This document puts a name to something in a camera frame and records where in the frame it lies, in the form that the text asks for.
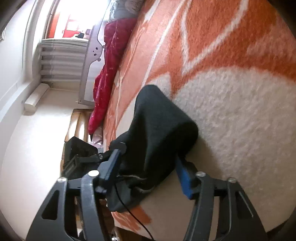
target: wire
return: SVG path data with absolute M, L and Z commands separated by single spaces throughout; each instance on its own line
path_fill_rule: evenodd
M 154 240 L 152 234 L 151 234 L 151 233 L 149 232 L 149 230 L 144 226 L 144 224 L 142 224 L 142 223 L 140 222 L 140 220 L 137 219 L 137 218 L 134 216 L 134 214 L 131 213 L 131 211 L 128 209 L 128 207 L 123 203 L 123 201 L 121 200 L 121 198 L 120 198 L 120 196 L 119 196 L 119 193 L 118 193 L 118 190 L 117 190 L 117 187 L 116 187 L 116 183 L 114 184 L 114 187 L 115 187 L 116 195 L 117 195 L 119 201 L 121 202 L 121 204 L 125 207 L 125 209 L 129 212 L 129 214 L 132 215 L 132 217 L 133 217 L 135 220 L 137 220 L 137 222 L 138 222 L 139 224 L 142 225 L 142 227 L 143 227 L 143 228 L 147 231 L 147 233 L 149 234 L 150 238 L 151 238 L 152 240 Z

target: black garment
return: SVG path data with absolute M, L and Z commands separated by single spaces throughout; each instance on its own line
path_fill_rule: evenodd
M 175 156 L 185 156 L 198 137 L 195 122 L 155 85 L 145 86 L 137 96 L 129 130 L 110 144 L 124 142 L 116 183 L 123 203 L 132 208 L 174 169 Z M 114 188 L 107 195 L 110 211 L 125 212 Z

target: silver bolt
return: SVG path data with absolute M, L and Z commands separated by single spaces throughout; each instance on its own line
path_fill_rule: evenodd
M 63 183 L 63 182 L 65 182 L 65 181 L 67 181 L 67 178 L 65 178 L 65 177 L 60 177 L 60 178 L 58 178 L 58 180 L 57 180 L 59 183 Z
M 96 177 L 97 175 L 99 175 L 99 171 L 98 170 L 92 170 L 92 171 L 89 171 L 89 176 L 91 177 Z
M 197 172 L 195 175 L 197 175 L 198 177 L 205 177 L 206 174 L 204 172 Z
M 230 183 L 236 183 L 236 182 L 237 182 L 237 180 L 236 180 L 234 177 L 230 177 L 230 178 L 228 178 L 228 181 L 229 181 Z

